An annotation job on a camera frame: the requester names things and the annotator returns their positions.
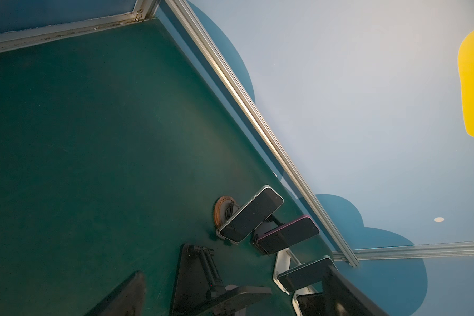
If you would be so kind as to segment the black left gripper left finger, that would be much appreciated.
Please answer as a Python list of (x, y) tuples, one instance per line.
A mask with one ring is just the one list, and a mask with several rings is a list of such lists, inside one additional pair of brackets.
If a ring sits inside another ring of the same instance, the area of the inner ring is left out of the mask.
[(142, 271), (135, 271), (86, 315), (142, 315), (145, 301), (146, 278)]

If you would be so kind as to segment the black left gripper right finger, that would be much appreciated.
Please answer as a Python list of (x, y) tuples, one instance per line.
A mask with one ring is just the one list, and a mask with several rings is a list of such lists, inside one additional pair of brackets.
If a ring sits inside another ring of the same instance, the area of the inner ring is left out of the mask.
[(323, 274), (323, 296), (324, 315), (388, 315), (333, 266)]

